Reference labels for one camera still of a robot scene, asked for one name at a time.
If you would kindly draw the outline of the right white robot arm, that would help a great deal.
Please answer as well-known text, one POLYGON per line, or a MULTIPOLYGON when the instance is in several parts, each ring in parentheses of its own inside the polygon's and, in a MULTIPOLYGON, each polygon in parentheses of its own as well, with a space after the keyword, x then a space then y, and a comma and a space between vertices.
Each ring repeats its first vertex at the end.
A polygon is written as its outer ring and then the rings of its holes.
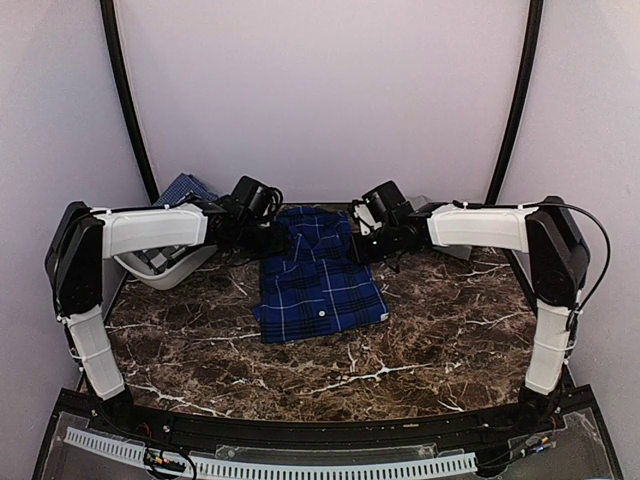
POLYGON ((536 301, 536 330, 524 385, 548 395, 574 347, 590 251, 573 219, 577 207, 558 196, 529 204, 482 205, 433 202, 413 209, 372 197, 355 200, 349 212, 360 226, 350 255, 359 264, 383 262, 396 253, 425 248, 487 247, 529 257, 536 301))

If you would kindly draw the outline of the blue plaid long sleeve shirt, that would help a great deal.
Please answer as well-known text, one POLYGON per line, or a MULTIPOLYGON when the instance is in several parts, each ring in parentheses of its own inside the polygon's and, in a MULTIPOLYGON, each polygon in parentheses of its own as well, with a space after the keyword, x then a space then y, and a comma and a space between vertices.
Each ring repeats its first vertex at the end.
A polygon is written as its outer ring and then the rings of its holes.
POLYGON ((253 314, 266 344, 286 343, 378 324, 390 310, 371 270, 352 261, 346 214, 297 207, 278 215, 288 233, 282 255, 260 264, 253 314))

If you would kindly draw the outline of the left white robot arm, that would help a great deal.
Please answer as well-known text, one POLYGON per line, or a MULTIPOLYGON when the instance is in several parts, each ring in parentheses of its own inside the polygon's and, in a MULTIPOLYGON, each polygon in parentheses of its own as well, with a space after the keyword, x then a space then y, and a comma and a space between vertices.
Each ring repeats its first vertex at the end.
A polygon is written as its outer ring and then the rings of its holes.
POLYGON ((240 220, 221 206, 198 201, 143 209, 99 209, 70 203, 45 256, 54 312, 65 325, 71 351, 102 400, 101 417, 120 436, 141 427, 140 412, 124 399, 103 317, 106 260, 134 251, 168 246, 215 246, 240 250, 256 259, 287 249, 284 226, 255 218, 240 220))

